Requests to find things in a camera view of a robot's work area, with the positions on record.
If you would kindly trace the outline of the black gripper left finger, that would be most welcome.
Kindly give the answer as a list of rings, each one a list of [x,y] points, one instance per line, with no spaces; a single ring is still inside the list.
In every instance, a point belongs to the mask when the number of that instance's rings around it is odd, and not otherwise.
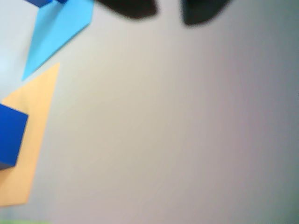
[[[155,0],[98,0],[98,2],[130,19],[151,17],[158,12]]]

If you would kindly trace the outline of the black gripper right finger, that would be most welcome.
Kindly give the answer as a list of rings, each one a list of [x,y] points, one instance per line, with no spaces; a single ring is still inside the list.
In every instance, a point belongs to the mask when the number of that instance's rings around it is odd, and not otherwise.
[[[185,25],[209,23],[230,3],[230,0],[183,0],[181,2],[183,23]]]

